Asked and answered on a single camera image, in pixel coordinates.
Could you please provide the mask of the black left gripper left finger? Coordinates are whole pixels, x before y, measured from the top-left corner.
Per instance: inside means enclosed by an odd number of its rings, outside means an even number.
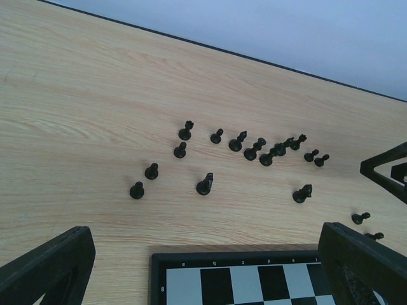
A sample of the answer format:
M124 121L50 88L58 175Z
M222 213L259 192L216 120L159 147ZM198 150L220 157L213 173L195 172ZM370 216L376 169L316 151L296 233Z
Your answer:
M95 254L90 228L72 227L1 267L1 304L81 304Z

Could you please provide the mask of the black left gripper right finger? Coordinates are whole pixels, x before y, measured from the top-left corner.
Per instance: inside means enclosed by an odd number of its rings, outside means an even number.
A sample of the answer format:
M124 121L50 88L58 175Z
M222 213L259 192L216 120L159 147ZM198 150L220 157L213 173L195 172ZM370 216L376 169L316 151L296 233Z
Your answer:
M318 254L336 304L406 304L406 257L339 222L325 222Z

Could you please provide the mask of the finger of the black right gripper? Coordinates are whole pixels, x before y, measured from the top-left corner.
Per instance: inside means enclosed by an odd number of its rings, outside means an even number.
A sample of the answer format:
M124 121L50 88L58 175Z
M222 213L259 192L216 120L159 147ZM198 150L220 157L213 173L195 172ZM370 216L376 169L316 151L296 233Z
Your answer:
M366 159L360 164L360 173L369 180L378 184L390 194L406 203L406 162L393 165L390 171L390 177L386 177L375 170L376 167L397 161L406 157L406 143Z

